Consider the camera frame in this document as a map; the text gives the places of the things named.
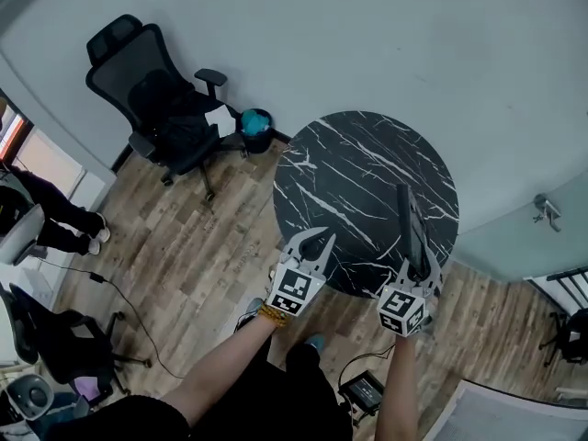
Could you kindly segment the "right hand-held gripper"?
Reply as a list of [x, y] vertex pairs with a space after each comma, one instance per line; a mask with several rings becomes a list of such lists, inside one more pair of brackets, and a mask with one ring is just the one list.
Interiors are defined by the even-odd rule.
[[[422, 287], [414, 287], [410, 277], [411, 263], [404, 259], [395, 280], [395, 287], [383, 288], [378, 303], [379, 321], [382, 327], [401, 337], [419, 332], [431, 332], [443, 289], [441, 266], [435, 253], [425, 247], [430, 274]], [[413, 288], [416, 294], [398, 288]]]

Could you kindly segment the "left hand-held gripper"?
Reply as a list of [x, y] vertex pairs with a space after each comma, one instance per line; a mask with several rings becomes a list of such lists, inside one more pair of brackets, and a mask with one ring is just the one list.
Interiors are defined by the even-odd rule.
[[271, 278], [266, 305], [276, 311], [297, 317], [314, 300], [326, 282], [324, 271], [334, 248], [336, 234], [331, 233], [314, 259], [306, 257], [307, 245], [322, 238], [328, 227], [313, 227], [293, 235], [279, 257]]

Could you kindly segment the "black keyboard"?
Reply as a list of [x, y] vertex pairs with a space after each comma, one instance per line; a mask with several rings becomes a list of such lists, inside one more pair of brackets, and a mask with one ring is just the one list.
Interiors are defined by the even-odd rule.
[[429, 244], [428, 230], [411, 188], [406, 184], [398, 184], [396, 191], [401, 256], [409, 262], [409, 277], [422, 280], [431, 271], [425, 252], [425, 247]]

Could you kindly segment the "person's right forearm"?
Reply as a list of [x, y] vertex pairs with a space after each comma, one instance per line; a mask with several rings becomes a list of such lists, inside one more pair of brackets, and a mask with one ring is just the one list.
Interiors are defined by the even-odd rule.
[[374, 441], [416, 441], [416, 337], [396, 337]]

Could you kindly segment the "person's left forearm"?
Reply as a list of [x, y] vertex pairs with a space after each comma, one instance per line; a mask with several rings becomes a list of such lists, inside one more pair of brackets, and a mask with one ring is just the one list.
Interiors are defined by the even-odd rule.
[[244, 373], [276, 328], [275, 320], [263, 314], [255, 316], [203, 356], [162, 401], [178, 410], [193, 426]]

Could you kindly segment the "frosted glass door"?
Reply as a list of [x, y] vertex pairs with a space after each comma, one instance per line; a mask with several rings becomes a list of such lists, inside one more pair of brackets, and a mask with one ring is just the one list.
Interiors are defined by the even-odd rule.
[[588, 266], [588, 169], [545, 194], [560, 210], [554, 232], [534, 199], [502, 217], [459, 235], [453, 259], [502, 281], [541, 277]]

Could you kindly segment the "round black marble table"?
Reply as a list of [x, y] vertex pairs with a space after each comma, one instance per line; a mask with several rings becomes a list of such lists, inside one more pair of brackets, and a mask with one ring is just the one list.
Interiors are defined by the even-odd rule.
[[376, 298], [401, 268], [396, 186], [408, 185], [424, 215], [440, 264], [458, 235], [454, 181], [433, 146], [397, 119], [342, 111], [314, 120], [278, 161], [274, 208], [286, 241], [327, 227], [335, 234], [327, 284], [348, 295]]

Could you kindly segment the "black waste bin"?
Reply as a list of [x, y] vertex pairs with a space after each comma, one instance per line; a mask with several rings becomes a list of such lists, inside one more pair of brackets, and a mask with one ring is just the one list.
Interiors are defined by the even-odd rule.
[[269, 149], [271, 140], [273, 138], [273, 119], [272, 119], [272, 116], [267, 111], [265, 111], [261, 108], [251, 108], [251, 109], [257, 109], [257, 110], [267, 114], [270, 117], [270, 128], [255, 137], [245, 136], [245, 135], [243, 135], [243, 132], [241, 130], [241, 134], [243, 136], [243, 141], [244, 141], [245, 147], [249, 153], [264, 153]]

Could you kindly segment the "black floor device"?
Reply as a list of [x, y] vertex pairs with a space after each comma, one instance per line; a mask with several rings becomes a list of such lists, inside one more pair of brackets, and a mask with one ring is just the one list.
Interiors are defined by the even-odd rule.
[[338, 385], [338, 393], [345, 399], [351, 413], [375, 416], [379, 410], [384, 386], [369, 370]]

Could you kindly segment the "teal bin bag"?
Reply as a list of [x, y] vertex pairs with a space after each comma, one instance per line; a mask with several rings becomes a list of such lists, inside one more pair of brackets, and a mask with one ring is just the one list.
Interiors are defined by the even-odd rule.
[[270, 117], [257, 109], [247, 109], [241, 117], [243, 135], [255, 137], [270, 128]]

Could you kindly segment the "black metal railing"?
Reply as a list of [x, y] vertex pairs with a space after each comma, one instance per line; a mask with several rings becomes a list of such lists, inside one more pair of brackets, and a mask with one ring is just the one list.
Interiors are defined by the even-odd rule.
[[588, 309], [588, 266], [526, 281], [568, 316]]

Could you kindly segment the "person's black clothing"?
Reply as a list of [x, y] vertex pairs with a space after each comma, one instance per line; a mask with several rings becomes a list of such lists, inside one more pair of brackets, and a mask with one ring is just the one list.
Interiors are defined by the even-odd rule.
[[231, 389], [196, 423], [164, 401], [129, 396], [70, 422], [52, 425], [43, 441], [352, 441], [317, 351], [293, 346], [285, 369], [263, 347]]

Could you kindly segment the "white paper sheet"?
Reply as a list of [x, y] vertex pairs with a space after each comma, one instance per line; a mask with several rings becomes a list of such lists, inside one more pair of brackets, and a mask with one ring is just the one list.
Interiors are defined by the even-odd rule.
[[236, 120], [226, 105], [207, 112], [205, 119], [210, 126], [216, 126], [221, 138], [232, 135], [236, 131]]

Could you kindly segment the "grey textured panel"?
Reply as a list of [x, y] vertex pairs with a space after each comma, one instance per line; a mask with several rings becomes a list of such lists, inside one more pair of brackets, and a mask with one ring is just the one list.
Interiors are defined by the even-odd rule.
[[588, 441], [588, 408], [462, 380], [423, 441]]

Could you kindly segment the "black chair with white label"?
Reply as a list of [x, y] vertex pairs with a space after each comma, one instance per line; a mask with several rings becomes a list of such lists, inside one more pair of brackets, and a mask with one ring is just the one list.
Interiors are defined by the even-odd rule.
[[580, 309], [572, 316], [555, 311], [548, 316], [555, 323], [556, 333], [547, 342], [538, 346], [539, 350], [553, 346], [543, 366], [548, 368], [558, 351], [561, 352], [561, 358], [568, 363], [579, 365], [588, 363], [588, 309]]

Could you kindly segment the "black low-back office chair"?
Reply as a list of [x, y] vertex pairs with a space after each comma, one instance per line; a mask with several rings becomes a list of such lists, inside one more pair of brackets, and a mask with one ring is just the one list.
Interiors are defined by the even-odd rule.
[[41, 361], [57, 383], [71, 386], [78, 394], [83, 393], [82, 380], [90, 378], [97, 389], [97, 395], [88, 397], [90, 402], [103, 401], [113, 394], [114, 387], [130, 394], [118, 378], [119, 363], [152, 366], [149, 359], [114, 352], [111, 337], [116, 322], [125, 319], [121, 311], [111, 315], [103, 330], [94, 318], [79, 311], [48, 310], [14, 284], [8, 290], [0, 286], [0, 300], [6, 308], [18, 357], [30, 365]]

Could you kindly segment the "black mesh office chair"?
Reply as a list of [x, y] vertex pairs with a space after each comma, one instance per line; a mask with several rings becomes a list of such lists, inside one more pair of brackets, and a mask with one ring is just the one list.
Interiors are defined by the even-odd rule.
[[[98, 31], [86, 51], [91, 63], [86, 86], [129, 122], [129, 146], [165, 168], [164, 185], [194, 169], [205, 174], [205, 162], [214, 153], [248, 155], [240, 113], [217, 97], [226, 76], [212, 69], [198, 70], [196, 79], [207, 87], [199, 92], [175, 67], [159, 26], [122, 15]], [[236, 131], [224, 138], [205, 119], [207, 112], [221, 105], [236, 120]]]

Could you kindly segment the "purple cloth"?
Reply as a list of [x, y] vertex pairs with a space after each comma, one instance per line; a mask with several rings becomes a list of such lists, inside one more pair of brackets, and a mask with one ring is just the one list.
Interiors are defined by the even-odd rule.
[[88, 401], [94, 401], [101, 396], [98, 378], [82, 376], [73, 380], [75, 390]]

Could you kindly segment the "white round device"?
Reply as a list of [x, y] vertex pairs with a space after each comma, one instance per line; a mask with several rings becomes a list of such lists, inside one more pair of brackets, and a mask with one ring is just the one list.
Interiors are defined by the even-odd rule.
[[43, 210], [35, 205], [0, 241], [0, 263], [18, 266], [28, 257], [45, 258], [47, 248], [38, 244], [43, 225]]

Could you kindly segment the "grey round fan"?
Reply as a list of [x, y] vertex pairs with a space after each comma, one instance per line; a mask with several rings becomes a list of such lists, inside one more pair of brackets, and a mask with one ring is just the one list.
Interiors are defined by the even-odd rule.
[[6, 387], [11, 406], [25, 420], [34, 421], [52, 406], [54, 392], [49, 383], [36, 374], [25, 374]]

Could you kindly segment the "window with dark frame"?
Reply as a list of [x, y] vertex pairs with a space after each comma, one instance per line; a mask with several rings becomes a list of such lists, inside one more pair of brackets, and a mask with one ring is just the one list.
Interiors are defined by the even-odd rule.
[[86, 170], [36, 127], [0, 89], [0, 161], [53, 183], [72, 198]]

